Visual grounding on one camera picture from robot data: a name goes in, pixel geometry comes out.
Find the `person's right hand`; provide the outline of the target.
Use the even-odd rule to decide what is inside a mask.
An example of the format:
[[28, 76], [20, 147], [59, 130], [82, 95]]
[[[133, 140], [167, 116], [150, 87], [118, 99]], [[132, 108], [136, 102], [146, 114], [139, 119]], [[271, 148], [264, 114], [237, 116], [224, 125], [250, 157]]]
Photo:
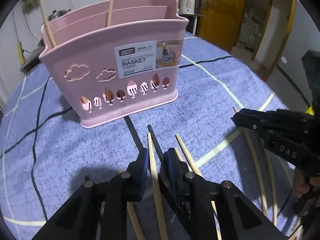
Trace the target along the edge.
[[305, 174], [302, 170], [295, 168], [293, 176], [292, 193], [295, 197], [301, 198], [303, 194], [306, 194], [310, 190], [310, 186], [319, 186], [320, 178], [311, 177], [309, 182], [305, 181]]

